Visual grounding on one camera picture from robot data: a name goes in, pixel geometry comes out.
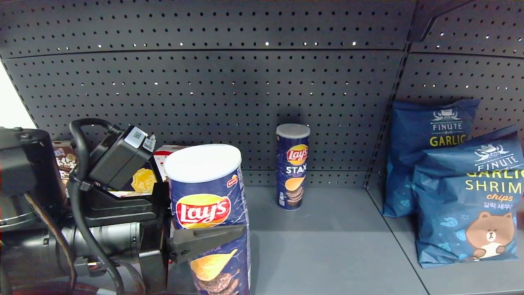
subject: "blue chip bag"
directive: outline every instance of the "blue chip bag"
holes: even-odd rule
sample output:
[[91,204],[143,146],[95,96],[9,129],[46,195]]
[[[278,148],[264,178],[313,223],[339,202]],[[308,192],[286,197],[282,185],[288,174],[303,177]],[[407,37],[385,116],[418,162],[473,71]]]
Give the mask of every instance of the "blue chip bag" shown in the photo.
[[424,154],[413,175],[422,268],[516,259],[516,213],[524,186],[517,128]]
[[384,216],[402,217],[415,212],[412,176],[422,150],[466,141],[479,103],[472,99],[440,107],[393,103]]

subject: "brown bear character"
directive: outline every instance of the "brown bear character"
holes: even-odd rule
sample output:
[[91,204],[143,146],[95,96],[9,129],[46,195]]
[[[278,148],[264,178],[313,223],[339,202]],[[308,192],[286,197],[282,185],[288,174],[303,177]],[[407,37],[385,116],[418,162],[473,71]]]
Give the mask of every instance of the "brown bear character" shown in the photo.
[[515,225],[511,213],[491,215],[481,212],[466,230],[466,237],[475,248],[473,258],[488,258],[501,254],[513,240]]

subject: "lay's stax can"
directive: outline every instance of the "lay's stax can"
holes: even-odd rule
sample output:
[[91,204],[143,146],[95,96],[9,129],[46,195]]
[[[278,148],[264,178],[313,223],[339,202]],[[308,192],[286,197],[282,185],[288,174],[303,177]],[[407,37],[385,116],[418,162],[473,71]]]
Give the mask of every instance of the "lay's stax can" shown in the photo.
[[[187,147],[170,154],[171,211],[177,229],[249,225],[240,150],[227,144]],[[201,295],[249,295],[249,227],[239,239],[194,257],[190,263]]]
[[309,133],[309,127],[299,124],[277,127],[277,203],[285,210],[302,205]]

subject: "snack box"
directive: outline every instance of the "snack box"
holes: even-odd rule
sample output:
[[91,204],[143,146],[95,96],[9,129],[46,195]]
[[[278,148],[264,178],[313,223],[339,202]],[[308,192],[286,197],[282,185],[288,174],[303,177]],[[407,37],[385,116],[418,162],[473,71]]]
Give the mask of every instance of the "snack box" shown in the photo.
[[62,188],[67,196],[66,189],[69,173],[78,164],[77,153],[75,152],[76,144],[74,141],[53,141],[54,157],[57,159],[58,171],[62,179]]
[[[167,176],[163,168],[163,162],[168,155],[175,151],[187,148],[182,145],[163,145],[154,152],[155,163],[157,164],[160,176],[164,181],[167,181]],[[132,197],[132,196],[144,196],[153,193],[153,186],[156,183],[155,173],[151,167],[151,164],[145,163],[140,168],[133,178],[131,178],[120,191],[111,191],[111,193],[117,197]]]

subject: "gray pegboard wall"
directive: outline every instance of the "gray pegboard wall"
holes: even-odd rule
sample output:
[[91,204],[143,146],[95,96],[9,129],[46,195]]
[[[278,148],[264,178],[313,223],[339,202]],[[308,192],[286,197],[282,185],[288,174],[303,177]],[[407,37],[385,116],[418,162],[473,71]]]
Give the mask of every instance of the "gray pegboard wall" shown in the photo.
[[415,3],[15,1],[2,3],[0,51],[403,49]]
[[[418,5],[417,13],[428,9],[428,3]],[[438,17],[411,51],[524,58],[523,38],[522,1],[473,1]]]
[[[423,41],[408,45],[395,99],[431,104],[481,99],[472,136],[511,124],[524,128],[524,3],[472,1],[450,11],[439,4],[417,3],[413,24],[417,16],[435,21]],[[383,172],[387,160],[387,140],[378,146],[373,172]]]
[[362,186],[385,166],[393,98],[483,98],[474,135],[520,123],[523,4],[450,3],[2,2],[0,55],[55,139],[99,117],[162,144],[231,143],[249,181],[271,185],[275,128],[299,122],[312,128],[311,181]]
[[[399,51],[104,52],[5,60],[39,127],[99,117],[159,143],[230,143],[244,169],[275,168],[278,124],[308,124],[311,170],[365,171]],[[103,134],[89,134],[93,141]]]
[[522,131],[523,69],[524,60],[515,58],[410,54],[397,96],[422,103],[481,99],[472,136],[512,124]]

